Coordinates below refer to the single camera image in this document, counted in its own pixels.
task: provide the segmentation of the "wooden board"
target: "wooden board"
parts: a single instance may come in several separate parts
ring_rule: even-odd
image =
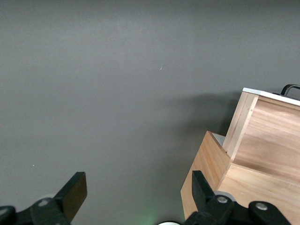
[[[192,196],[192,171],[201,170],[210,187],[216,190],[227,171],[230,158],[211,132],[206,132],[199,151],[181,189],[185,218],[197,211]]]
[[[240,96],[223,144],[224,150],[231,159],[234,159],[238,151],[257,100],[258,95],[256,94],[242,92]]]
[[[300,184],[300,110],[294,107],[259,99],[233,162]]]
[[[252,201],[270,202],[292,224],[300,223],[300,186],[297,184],[231,164],[219,190],[232,194],[247,208]]]

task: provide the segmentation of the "screw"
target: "screw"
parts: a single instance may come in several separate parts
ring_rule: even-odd
[[[3,214],[5,214],[8,211],[7,208],[4,208],[2,210],[0,210],[0,216],[2,216]]]
[[[47,204],[48,204],[48,201],[45,200],[45,199],[43,199],[43,200],[38,204],[38,206],[39,206],[39,207],[43,207],[43,206],[45,206],[45,205],[47,205]]]
[[[225,198],[225,197],[223,197],[223,196],[220,196],[220,197],[217,198],[217,201],[218,201],[219,203],[227,203],[227,202],[228,202],[228,199]]]
[[[255,207],[258,208],[259,210],[263,210],[263,211],[266,211],[268,209],[268,207],[265,204],[261,203],[261,202],[256,203]]]

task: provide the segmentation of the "metal screw head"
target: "metal screw head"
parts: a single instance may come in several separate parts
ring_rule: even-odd
[[[223,196],[219,196],[219,197],[217,198],[217,201],[218,201],[219,203],[227,203],[227,202],[228,202],[228,199],[225,198],[225,197],[223,197]]]
[[[268,209],[268,207],[261,202],[256,203],[255,207],[258,208],[259,210],[263,210],[263,211],[266,211]]]
[[[4,208],[4,209],[0,210],[0,216],[5,214],[7,211],[8,211],[7,208]]]

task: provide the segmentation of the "wooden box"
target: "wooden box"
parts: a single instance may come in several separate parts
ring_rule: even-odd
[[[181,189],[185,217],[197,210],[191,174],[201,170],[213,190],[245,207],[270,202],[299,224],[300,101],[244,89],[223,139],[211,132],[204,137]]]

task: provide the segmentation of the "wooden crate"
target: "wooden crate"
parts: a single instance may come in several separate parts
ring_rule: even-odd
[[[185,217],[197,211],[192,171],[201,170],[213,190],[239,204],[274,204],[300,221],[300,102],[244,89],[224,143],[207,132],[181,189]]]

